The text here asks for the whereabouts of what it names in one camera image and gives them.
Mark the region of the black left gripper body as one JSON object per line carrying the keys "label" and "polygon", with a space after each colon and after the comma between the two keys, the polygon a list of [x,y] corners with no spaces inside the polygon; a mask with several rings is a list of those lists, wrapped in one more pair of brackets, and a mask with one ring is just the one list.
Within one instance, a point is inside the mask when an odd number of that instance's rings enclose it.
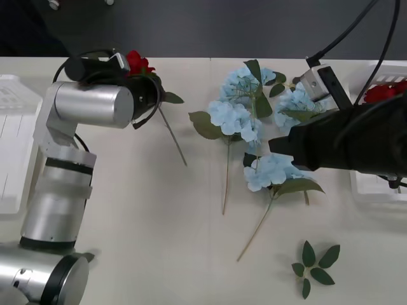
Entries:
{"label": "black left gripper body", "polygon": [[128,78],[128,89],[134,100],[131,123],[147,123],[162,102],[162,81],[157,75],[135,75]]}

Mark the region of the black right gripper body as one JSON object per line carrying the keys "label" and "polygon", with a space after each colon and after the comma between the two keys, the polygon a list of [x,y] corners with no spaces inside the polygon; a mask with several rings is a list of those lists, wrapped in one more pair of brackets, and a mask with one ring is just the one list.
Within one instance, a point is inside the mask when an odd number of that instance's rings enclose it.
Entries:
{"label": "black right gripper body", "polygon": [[354,108],[328,110],[291,128],[288,134],[294,164],[310,171],[319,168],[351,170],[345,144],[337,144],[340,132],[349,123]]}

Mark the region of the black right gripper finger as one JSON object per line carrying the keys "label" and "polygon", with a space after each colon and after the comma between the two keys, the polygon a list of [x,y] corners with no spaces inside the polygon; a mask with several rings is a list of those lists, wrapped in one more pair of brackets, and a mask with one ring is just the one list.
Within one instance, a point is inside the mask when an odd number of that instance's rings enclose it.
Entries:
{"label": "black right gripper finger", "polygon": [[286,156],[294,156],[295,154],[295,144],[296,140],[292,135],[287,135],[284,137],[277,137],[270,139],[268,145],[271,153],[283,154]]}

